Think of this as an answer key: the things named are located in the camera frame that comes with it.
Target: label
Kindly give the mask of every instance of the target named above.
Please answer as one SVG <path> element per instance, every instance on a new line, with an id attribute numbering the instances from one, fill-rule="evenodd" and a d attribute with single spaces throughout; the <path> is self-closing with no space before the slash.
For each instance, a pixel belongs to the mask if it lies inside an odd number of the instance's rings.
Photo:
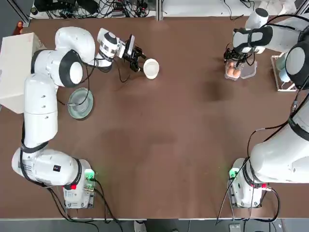
<path id="1" fill-rule="evenodd" d="M 33 175 L 32 174 L 32 167 L 30 165 L 26 165 L 25 161 L 24 161 L 24 169 L 25 169 L 25 171 L 28 175 Z"/>
<path id="2" fill-rule="evenodd" d="M 53 171 L 54 172 L 60 172 L 61 166 L 54 165 Z"/>

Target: green light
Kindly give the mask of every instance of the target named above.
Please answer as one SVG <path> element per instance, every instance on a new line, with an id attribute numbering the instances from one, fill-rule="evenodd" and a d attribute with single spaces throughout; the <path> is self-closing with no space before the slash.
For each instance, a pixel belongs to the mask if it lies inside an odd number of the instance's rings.
<path id="1" fill-rule="evenodd" d="M 239 168 L 232 168 L 229 171 L 230 178 L 234 178 L 238 172 L 239 172 Z"/>
<path id="2" fill-rule="evenodd" d="M 95 177 L 95 172 L 92 169 L 85 169 L 85 178 L 91 179 Z"/>
<path id="3" fill-rule="evenodd" d="M 85 169 L 85 184 L 84 189 L 93 192 L 95 190 L 96 183 L 90 179 L 95 178 L 96 173 L 92 169 Z"/>

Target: cable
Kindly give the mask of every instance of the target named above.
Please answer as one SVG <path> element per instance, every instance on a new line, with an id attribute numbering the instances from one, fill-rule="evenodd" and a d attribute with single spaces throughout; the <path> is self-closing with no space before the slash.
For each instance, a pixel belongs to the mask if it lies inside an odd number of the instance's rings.
<path id="1" fill-rule="evenodd" d="M 131 76 L 131 73 L 129 73 L 128 77 L 127 77 L 125 80 L 123 80 L 123 79 L 121 78 L 120 68 L 119 68 L 118 62 L 117 62 L 115 59 L 114 59 L 114 61 L 115 61 L 116 65 L 117 65 L 117 67 L 118 67 L 119 80 L 120 80 L 122 83 L 127 82 L 127 81 L 128 81 L 128 79 L 129 79 L 129 78 L 130 78 L 130 76 Z"/>
<path id="2" fill-rule="evenodd" d="M 191 220 L 189 220 L 189 225 L 188 225 L 188 230 L 187 230 L 187 232 L 190 232 L 190 225 L 191 225 Z"/>
<path id="3" fill-rule="evenodd" d="M 294 111 L 294 113 L 292 113 L 292 114 L 290 115 L 290 117 L 294 117 L 294 116 L 297 114 L 297 112 L 302 108 L 302 106 L 307 102 L 308 99 L 309 99 L 309 93 L 306 95 L 306 97 L 303 99 L 303 101 L 301 102 L 301 104 L 299 105 L 299 107 Z M 264 140 L 264 142 L 267 141 L 267 140 L 269 140 L 271 137 L 273 137 L 273 136 L 274 136 L 275 134 L 277 134 L 279 131 L 281 131 L 282 128 L 285 127 L 287 124 L 288 124 L 288 121 L 284 122 L 284 123 L 281 125 L 281 127 L 280 127 L 278 130 L 276 130 L 275 132 L 273 132 L 270 136 L 268 136 L 268 137 Z"/>
<path id="4" fill-rule="evenodd" d="M 88 68 L 87 68 L 87 66 L 86 66 L 87 77 L 86 77 L 84 80 L 82 80 L 82 81 L 80 82 L 80 84 L 82 84 L 82 83 L 84 83 L 86 80 L 88 80 L 88 89 L 87 89 L 87 94 L 86 94 L 86 96 L 85 96 L 85 99 L 84 99 L 81 103 L 73 103 L 73 102 L 63 103 L 63 102 L 60 101 L 59 99 L 57 99 L 57 101 L 58 101 L 60 104 L 66 105 L 66 106 L 78 106 L 78 105 L 83 104 L 83 103 L 87 100 L 88 95 L 89 95 L 89 91 L 90 91 L 90 79 L 89 79 L 89 77 L 92 75 L 92 73 L 93 73 L 93 71 L 94 71 L 94 69 L 95 69 L 96 67 L 98 67 L 98 61 L 97 61 L 96 58 L 94 59 L 94 64 L 93 64 L 93 67 L 92 67 L 92 70 L 91 70 L 90 73 L 88 73 Z"/>
<path id="5" fill-rule="evenodd" d="M 52 196 L 52 198 L 53 198 L 53 200 L 54 200 L 54 202 L 55 202 L 55 205 L 56 205 L 56 207 L 57 207 L 59 213 L 61 214 L 61 216 L 62 216 L 66 221 L 68 221 L 68 222 L 74 222 L 74 223 L 84 223 L 84 224 L 92 225 L 92 226 L 96 227 L 97 231 L 99 232 L 98 226 L 97 226 L 96 224 L 93 224 L 93 223 L 92 223 L 92 222 L 94 222 L 94 220 L 79 221 L 79 220 L 72 219 L 69 215 L 68 215 L 68 217 L 66 217 L 66 216 L 61 212 L 61 210 L 60 210 L 60 208 L 59 208 L 59 205 L 58 205 L 58 203 L 57 203 L 57 201 L 56 201 L 56 199 L 55 199 L 55 197 L 56 197 L 57 200 L 58 200 L 58 202 L 59 202 L 60 205 L 61 205 L 62 210 L 65 212 L 64 207 L 62 206 L 62 204 L 61 204 L 61 202 L 60 202 L 58 196 L 55 194 L 55 192 L 54 192 L 52 189 L 48 188 L 48 190 L 49 190 L 49 192 L 50 192 L 50 194 L 51 194 L 51 196 Z"/>
<path id="6" fill-rule="evenodd" d="M 251 2 L 253 2 L 253 11 L 254 11 L 254 7 L 255 7 L 254 1 L 250 1 L 250 0 L 240 0 L 240 2 L 241 2 L 242 4 L 244 4 L 247 8 L 251 8 L 251 6 L 252 6 Z"/>
<path id="7" fill-rule="evenodd" d="M 271 224 L 274 226 L 275 232 L 277 232 L 277 228 L 276 228 L 275 224 L 273 222 Z"/>
<path id="8" fill-rule="evenodd" d="M 294 18 L 299 18 L 299 19 L 302 19 L 306 22 L 309 23 L 309 19 L 305 18 L 305 17 L 302 17 L 302 16 L 299 16 L 299 15 L 295 15 L 295 14 L 281 14 L 281 15 L 277 15 L 275 17 L 273 17 L 271 20 L 269 20 L 267 23 L 265 23 L 262 27 L 264 26 L 267 26 L 271 21 L 277 19 L 277 18 L 280 18 L 280 17 L 294 17 Z"/>
<path id="9" fill-rule="evenodd" d="M 267 24 L 267 26 L 275 26 L 275 27 L 279 27 L 279 28 L 287 28 L 287 29 L 291 29 L 291 30 L 296 30 L 296 28 L 293 28 L 293 27 L 288 26 L 288 25 L 280 25 L 280 24 L 269 23 L 269 24 Z"/>
<path id="10" fill-rule="evenodd" d="M 235 215 L 234 215 L 234 210 L 233 210 L 233 206 L 232 206 L 230 191 L 228 191 L 228 199 L 229 199 L 229 201 L 230 201 L 230 207 L 231 207 L 232 216 L 233 216 L 232 221 L 235 221 Z"/>
<path id="11" fill-rule="evenodd" d="M 305 85 L 307 84 L 307 82 L 309 81 L 309 75 L 306 77 L 302 87 L 298 90 L 297 94 L 296 94 L 296 97 L 293 101 L 293 104 L 291 106 L 291 113 L 290 115 L 292 115 L 292 113 L 294 113 L 294 111 L 296 110 L 297 108 L 297 105 L 298 105 L 298 96 L 299 96 L 299 93 L 303 90 L 303 88 L 305 87 Z"/>
<path id="12" fill-rule="evenodd" d="M 277 202 L 278 202 L 277 212 L 276 212 L 275 216 L 272 219 L 258 219 L 258 218 L 255 218 L 254 220 L 256 220 L 256 221 L 274 222 L 275 220 L 278 219 L 278 215 L 279 215 L 280 208 L 281 208 L 280 197 L 279 197 L 278 193 L 276 192 L 276 190 L 274 190 L 273 188 L 271 188 L 270 190 L 276 195 L 276 198 L 277 198 Z"/>
<path id="13" fill-rule="evenodd" d="M 103 188 L 102 188 L 102 185 L 99 183 L 99 181 L 96 180 L 96 182 L 99 184 L 100 188 L 101 188 L 101 191 L 103 191 Z M 121 222 L 119 220 L 117 220 L 115 218 L 115 216 L 112 214 L 111 212 L 111 209 L 109 207 L 109 205 L 107 204 L 106 200 L 105 200 L 105 197 L 103 195 L 103 193 L 101 193 L 99 190 L 95 189 L 95 192 L 102 198 L 103 202 L 104 202 L 104 205 L 106 206 L 108 212 L 110 213 L 113 221 L 115 221 L 117 223 L 117 225 L 119 226 L 121 232 L 123 232 L 123 228 L 122 228 L 122 225 L 121 225 Z"/>
<path id="14" fill-rule="evenodd" d="M 234 180 L 236 179 L 236 177 L 238 176 L 238 174 L 240 173 L 240 171 L 243 169 L 243 167 L 246 165 L 246 163 L 247 163 L 249 160 L 250 160 L 250 158 L 247 159 L 247 160 L 243 163 L 243 165 L 240 167 L 239 171 L 236 173 L 235 177 L 233 178 L 233 180 L 231 181 L 231 183 L 230 183 L 229 186 L 227 187 L 227 190 L 226 190 L 226 192 L 225 192 L 225 195 L 224 195 L 224 197 L 223 197 L 223 200 L 222 200 L 222 203 L 221 203 L 221 206 L 220 206 L 220 210 L 219 210 L 219 213 L 218 213 L 218 216 L 217 216 L 217 220 L 216 220 L 216 224 L 215 224 L 215 225 L 218 225 L 218 221 L 219 221 L 219 218 L 220 218 L 220 214 L 221 214 L 221 211 L 222 211 L 222 207 L 223 207 L 223 204 L 224 204 L 224 201 L 225 201 L 225 198 L 226 198 L 226 195 L 227 195 L 229 189 L 231 188 L 231 186 L 232 186 Z"/>
<path id="15" fill-rule="evenodd" d="M 230 20 L 231 21 L 234 21 L 234 20 L 236 20 L 236 19 L 239 19 L 239 18 L 241 18 L 241 17 L 243 17 L 244 16 L 244 14 L 242 14 L 241 16 L 237 16 L 237 17 L 235 17 L 235 18 L 232 18 L 232 10 L 231 10 L 231 8 L 230 8 L 230 6 L 225 2 L 225 0 L 223 0 L 223 2 L 224 2 L 224 4 L 229 8 L 229 12 L 230 12 Z"/>

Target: gray floor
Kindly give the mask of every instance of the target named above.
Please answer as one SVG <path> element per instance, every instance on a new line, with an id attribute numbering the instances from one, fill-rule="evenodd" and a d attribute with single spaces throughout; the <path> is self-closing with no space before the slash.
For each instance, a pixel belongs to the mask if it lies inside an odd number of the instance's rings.
<path id="1" fill-rule="evenodd" d="M 116 223 L 105 224 L 96 222 L 100 232 L 120 232 Z M 170 232 L 178 229 L 187 232 L 189 221 L 177 219 L 150 219 L 145 222 L 147 232 Z M 190 232 L 229 232 L 229 224 L 240 224 L 243 231 L 243 222 L 223 220 L 215 226 L 215 220 L 191 220 Z M 122 222 L 124 232 L 133 232 L 133 221 Z M 305 232 L 308 231 L 309 219 L 278 219 L 274 222 L 276 230 L 271 225 L 270 232 Z M 28 220 L 28 221 L 0 221 L 1 232 L 96 232 L 91 225 L 69 223 L 64 220 Z M 251 220 L 246 223 L 246 232 L 269 232 L 268 223 Z"/>

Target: egg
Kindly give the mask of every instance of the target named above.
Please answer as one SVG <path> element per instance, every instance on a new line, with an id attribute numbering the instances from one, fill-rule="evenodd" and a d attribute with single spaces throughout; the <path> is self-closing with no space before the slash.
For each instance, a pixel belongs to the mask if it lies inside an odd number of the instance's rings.
<path id="1" fill-rule="evenodd" d="M 233 68 L 229 68 L 227 71 L 226 71 L 227 75 L 229 76 L 233 76 L 233 73 L 234 73 L 234 69 Z"/>
<path id="2" fill-rule="evenodd" d="M 236 78 L 240 77 L 240 70 L 234 70 L 233 76 L 236 77 Z"/>
<path id="3" fill-rule="evenodd" d="M 233 68 L 233 67 L 234 67 L 234 62 L 232 62 L 232 61 L 229 62 L 229 63 L 228 63 L 228 67 L 229 67 L 229 68 Z"/>

